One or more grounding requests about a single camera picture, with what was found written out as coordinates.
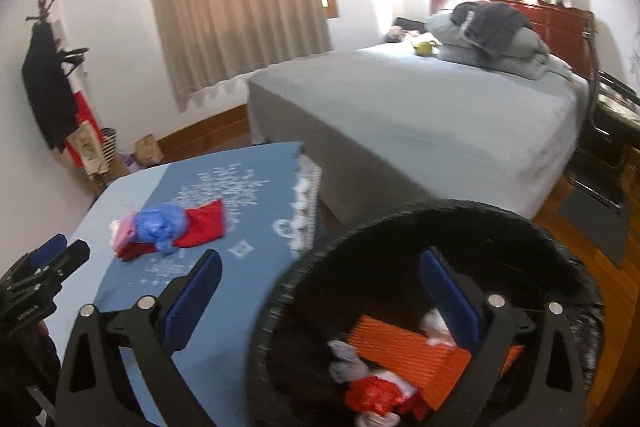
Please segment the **pink paper piece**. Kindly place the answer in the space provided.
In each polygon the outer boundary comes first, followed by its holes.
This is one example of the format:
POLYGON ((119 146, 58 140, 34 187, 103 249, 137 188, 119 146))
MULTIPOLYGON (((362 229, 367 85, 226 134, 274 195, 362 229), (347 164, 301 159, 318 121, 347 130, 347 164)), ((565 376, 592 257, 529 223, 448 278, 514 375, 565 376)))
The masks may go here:
POLYGON ((128 213, 122 219, 114 220, 108 226, 111 234, 111 247, 116 254, 126 248, 136 238, 134 227, 135 212, 128 213))

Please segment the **white tissue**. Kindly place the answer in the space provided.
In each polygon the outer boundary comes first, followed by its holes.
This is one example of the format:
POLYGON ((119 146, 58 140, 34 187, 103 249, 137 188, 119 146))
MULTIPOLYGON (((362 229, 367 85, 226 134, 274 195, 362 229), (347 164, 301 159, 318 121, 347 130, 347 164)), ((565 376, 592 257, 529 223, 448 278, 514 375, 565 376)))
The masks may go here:
POLYGON ((425 313, 420 322, 420 329, 424 332, 429 346, 457 346, 454 337, 452 337, 448 326, 437 309, 431 309, 425 313))

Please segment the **blue plastic bag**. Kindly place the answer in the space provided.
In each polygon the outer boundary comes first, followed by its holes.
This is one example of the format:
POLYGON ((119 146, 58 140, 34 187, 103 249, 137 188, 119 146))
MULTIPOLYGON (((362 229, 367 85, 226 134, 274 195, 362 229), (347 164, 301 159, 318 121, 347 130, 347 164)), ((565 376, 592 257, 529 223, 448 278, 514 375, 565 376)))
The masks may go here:
POLYGON ((186 210, 172 202, 140 210, 132 220, 134 243, 151 245, 163 255, 172 254, 175 240, 188 228, 186 210))

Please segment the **red white plastic bag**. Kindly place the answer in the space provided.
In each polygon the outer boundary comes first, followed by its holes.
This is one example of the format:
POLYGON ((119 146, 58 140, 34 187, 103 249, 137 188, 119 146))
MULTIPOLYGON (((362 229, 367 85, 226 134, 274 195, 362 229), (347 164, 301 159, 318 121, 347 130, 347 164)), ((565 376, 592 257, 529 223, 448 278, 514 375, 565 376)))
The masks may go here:
POLYGON ((357 426, 398 426, 404 416, 423 421, 431 408, 418 389, 390 371, 377 371, 349 384, 345 405, 357 426))

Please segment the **red sock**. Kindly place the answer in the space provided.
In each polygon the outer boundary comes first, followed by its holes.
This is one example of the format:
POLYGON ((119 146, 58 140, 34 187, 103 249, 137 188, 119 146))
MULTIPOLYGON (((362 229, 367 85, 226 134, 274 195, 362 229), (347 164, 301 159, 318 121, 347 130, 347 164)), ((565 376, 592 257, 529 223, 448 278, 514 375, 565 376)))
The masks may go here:
MULTIPOLYGON (((192 248, 220 239, 226 233, 224 224, 224 203, 221 199, 196 208, 183 208, 188 218, 188 228, 183 236, 175 240, 175 251, 192 248)), ((146 254, 160 254, 151 245, 137 244, 132 241, 115 256, 123 262, 130 262, 146 254)))

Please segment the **grey tissue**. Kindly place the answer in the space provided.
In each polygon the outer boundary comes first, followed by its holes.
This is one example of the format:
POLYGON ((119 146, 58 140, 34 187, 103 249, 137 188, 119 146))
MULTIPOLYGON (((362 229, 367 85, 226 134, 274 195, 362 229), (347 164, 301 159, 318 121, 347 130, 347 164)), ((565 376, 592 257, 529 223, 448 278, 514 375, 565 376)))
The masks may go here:
POLYGON ((336 358, 329 366, 329 374, 337 384, 359 381, 370 374, 369 366, 358 357, 356 348, 349 343, 330 340, 328 347, 336 358))

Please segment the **wooden coat rack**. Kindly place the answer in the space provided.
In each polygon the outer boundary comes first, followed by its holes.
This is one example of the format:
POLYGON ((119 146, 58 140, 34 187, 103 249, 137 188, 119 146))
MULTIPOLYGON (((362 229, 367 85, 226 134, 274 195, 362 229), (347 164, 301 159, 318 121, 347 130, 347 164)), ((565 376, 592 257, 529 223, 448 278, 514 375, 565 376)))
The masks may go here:
MULTIPOLYGON (((29 15, 25 20, 32 26, 34 26, 35 23, 49 23, 51 25, 56 50, 58 51, 58 56, 61 60, 61 67, 68 82, 70 83, 70 89, 72 89, 73 93, 81 91, 87 101, 87 104, 91 108, 88 95, 86 95, 86 88, 82 84, 82 80, 84 80, 85 76, 86 54, 89 50, 87 48, 70 49, 67 46, 61 23, 58 20, 55 20, 54 22, 50 20, 51 9, 55 1, 56 0, 38 0, 38 13, 35 15, 29 15)), ((70 155, 68 155, 65 148, 62 152, 59 150, 53 150, 53 152, 58 152, 67 157, 72 166, 84 174, 91 190, 96 194, 100 194, 104 192, 107 185, 113 180, 111 168, 114 164, 115 158, 116 132, 111 128, 102 127, 99 124, 99 118, 96 117, 96 113, 94 113, 92 108, 91 110, 94 118, 96 118, 96 123, 98 124, 104 139, 103 153, 108 162, 107 173, 98 174, 97 176, 87 176, 84 169, 78 168, 74 165, 72 158, 70 158, 70 155)))

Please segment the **beige tote bag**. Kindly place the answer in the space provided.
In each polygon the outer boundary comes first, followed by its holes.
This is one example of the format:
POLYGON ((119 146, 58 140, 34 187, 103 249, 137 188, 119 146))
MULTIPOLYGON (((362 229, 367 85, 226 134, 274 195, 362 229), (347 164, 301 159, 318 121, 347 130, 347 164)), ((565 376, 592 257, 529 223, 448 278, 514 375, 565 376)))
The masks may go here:
POLYGON ((98 132, 88 120, 81 121, 78 128, 67 138, 70 147, 74 150, 87 176, 97 176, 108 171, 108 162, 103 153, 102 143, 98 132))

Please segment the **brown paper bag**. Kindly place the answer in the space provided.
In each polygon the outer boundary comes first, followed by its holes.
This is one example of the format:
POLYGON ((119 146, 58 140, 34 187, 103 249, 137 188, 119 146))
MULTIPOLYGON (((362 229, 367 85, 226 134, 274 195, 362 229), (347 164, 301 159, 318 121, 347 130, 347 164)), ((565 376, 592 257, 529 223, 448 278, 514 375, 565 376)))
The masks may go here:
POLYGON ((154 135, 148 134, 134 142, 134 156, 141 167, 149 168, 160 163, 164 159, 164 153, 154 135))

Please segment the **dark floor mat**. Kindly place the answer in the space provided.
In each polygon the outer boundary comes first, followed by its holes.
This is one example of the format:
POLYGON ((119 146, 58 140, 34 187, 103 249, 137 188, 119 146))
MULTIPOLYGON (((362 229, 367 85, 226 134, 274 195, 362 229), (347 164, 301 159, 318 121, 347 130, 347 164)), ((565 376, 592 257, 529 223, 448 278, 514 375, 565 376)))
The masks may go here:
POLYGON ((585 234, 616 268, 622 266, 630 221, 630 208, 624 193, 609 200, 573 188, 560 213, 585 234))

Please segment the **black hanging coat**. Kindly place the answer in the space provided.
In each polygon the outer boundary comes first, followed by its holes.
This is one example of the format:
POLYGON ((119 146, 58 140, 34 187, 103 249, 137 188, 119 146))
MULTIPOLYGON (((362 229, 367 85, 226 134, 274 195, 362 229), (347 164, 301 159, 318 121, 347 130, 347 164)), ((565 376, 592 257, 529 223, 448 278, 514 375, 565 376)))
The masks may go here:
POLYGON ((50 150, 62 152, 78 129, 78 106, 61 67, 49 23, 35 23, 22 66, 23 84, 36 123, 50 150))

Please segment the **black office chair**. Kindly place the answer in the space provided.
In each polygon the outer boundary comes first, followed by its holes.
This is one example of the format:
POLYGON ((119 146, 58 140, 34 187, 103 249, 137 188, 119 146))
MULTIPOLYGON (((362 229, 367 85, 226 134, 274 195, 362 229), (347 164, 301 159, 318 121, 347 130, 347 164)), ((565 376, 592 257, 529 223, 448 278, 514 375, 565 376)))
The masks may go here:
POLYGON ((582 36, 589 49, 587 116, 565 178, 580 194, 607 210, 620 213, 627 204, 622 185, 629 152, 639 147, 639 107, 636 91, 601 69, 593 23, 582 36))

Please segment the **dark grey blanket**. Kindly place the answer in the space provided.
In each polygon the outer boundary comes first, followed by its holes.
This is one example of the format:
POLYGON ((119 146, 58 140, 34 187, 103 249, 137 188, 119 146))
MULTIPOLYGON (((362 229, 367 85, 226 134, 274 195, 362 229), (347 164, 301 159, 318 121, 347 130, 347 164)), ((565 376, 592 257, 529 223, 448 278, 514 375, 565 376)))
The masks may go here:
POLYGON ((503 54, 522 28, 532 28, 525 14, 504 2, 463 2, 450 20, 468 43, 492 58, 503 54))

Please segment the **red wooden headboard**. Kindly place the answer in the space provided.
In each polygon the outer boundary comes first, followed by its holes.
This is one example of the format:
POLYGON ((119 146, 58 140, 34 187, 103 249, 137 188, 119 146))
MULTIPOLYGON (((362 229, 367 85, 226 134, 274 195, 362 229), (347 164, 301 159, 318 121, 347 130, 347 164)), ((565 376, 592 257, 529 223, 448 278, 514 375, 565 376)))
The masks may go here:
POLYGON ((570 64, 577 75, 591 78, 593 59, 584 32, 596 29, 593 12, 524 0, 431 0, 431 13, 452 10, 462 2, 506 2, 526 15, 552 54, 570 64))

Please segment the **black bag behind bed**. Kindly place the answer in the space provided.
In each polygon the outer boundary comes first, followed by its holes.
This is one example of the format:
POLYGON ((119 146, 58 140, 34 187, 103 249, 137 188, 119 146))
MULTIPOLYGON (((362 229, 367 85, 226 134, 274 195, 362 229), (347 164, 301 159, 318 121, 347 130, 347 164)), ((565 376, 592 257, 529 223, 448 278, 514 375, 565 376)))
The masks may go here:
POLYGON ((410 20, 410 18, 396 17, 392 27, 384 36, 384 43, 398 43, 406 39, 413 39, 426 34, 426 25, 420 20, 410 20))

